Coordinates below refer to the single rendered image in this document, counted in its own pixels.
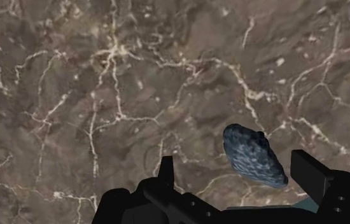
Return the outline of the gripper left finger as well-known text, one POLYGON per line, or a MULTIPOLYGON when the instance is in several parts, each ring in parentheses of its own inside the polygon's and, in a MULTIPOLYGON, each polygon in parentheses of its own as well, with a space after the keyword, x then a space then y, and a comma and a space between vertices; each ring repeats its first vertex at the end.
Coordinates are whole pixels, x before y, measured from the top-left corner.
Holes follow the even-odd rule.
POLYGON ((173 158, 164 156, 158 175, 140 181, 134 192, 105 192, 92 224, 217 224, 219 214, 192 193, 174 189, 173 158))

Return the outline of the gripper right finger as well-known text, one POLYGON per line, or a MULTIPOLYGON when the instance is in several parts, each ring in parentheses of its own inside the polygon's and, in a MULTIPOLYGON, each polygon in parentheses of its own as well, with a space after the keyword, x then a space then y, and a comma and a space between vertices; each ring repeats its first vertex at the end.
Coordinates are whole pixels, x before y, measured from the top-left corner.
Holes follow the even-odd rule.
POLYGON ((293 150, 291 178, 318 205, 316 215, 350 224, 350 172, 330 169, 304 150, 293 150))

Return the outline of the blue speckled oval object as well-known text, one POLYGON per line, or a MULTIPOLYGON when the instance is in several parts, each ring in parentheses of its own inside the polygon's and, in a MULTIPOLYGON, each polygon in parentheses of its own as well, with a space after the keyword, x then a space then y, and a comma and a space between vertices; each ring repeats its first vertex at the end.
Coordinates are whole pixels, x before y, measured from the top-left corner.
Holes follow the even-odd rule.
POLYGON ((262 131, 238 123, 223 130, 223 149, 234 171, 273 188, 288 185, 288 177, 262 131))

